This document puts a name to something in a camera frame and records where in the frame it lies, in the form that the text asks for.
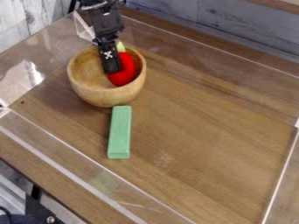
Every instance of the green rectangular block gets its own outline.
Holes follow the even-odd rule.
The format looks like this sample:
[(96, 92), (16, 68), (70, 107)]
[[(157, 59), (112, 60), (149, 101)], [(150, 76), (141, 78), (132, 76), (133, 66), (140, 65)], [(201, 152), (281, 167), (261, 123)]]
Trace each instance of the green rectangular block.
[(116, 106), (112, 109), (106, 157), (129, 158), (132, 109)]

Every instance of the wooden bowl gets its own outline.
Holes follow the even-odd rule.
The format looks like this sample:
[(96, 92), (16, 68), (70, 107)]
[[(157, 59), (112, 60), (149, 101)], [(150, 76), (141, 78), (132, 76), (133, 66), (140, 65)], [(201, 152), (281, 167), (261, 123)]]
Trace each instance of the wooden bowl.
[(130, 48), (125, 50), (134, 60), (136, 78), (122, 87), (116, 87), (104, 74), (96, 46), (89, 47), (69, 61), (68, 76), (72, 89), (85, 102), (97, 107), (110, 108), (126, 104), (134, 99), (145, 84), (144, 56)]

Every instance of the wooden table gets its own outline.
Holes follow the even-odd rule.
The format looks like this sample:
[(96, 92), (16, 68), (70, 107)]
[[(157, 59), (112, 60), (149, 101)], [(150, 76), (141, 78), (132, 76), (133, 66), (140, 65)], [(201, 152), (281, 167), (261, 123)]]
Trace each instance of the wooden table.
[[(160, 26), (128, 18), (121, 34), (148, 63), (144, 90), (129, 103), (130, 159), (108, 160), (110, 109), (89, 106), (70, 89), (66, 63), (89, 46), (70, 17), (0, 56), (2, 71), (29, 60), (48, 76), (10, 109), (196, 223), (259, 223), (296, 134), (297, 65), (125, 14)], [(85, 221), (132, 223), (9, 137), (0, 142), (2, 160)]]

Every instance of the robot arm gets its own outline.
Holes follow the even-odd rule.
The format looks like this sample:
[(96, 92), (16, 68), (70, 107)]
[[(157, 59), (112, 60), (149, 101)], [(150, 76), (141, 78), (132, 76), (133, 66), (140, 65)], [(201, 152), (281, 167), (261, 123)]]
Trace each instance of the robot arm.
[(106, 74), (117, 73), (122, 70), (116, 39), (117, 34), (125, 29), (121, 14), (117, 8), (117, 0), (80, 0), (81, 9), (88, 11), (93, 24), (97, 43), (98, 56)]

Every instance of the red object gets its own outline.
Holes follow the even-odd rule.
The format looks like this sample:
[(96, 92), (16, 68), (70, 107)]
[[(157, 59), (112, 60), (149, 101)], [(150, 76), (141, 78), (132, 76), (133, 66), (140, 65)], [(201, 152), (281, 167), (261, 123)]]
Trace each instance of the red object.
[(126, 52), (118, 53), (118, 58), (122, 66), (122, 71), (109, 74), (106, 77), (109, 81), (117, 86), (122, 87), (136, 77), (136, 63)]

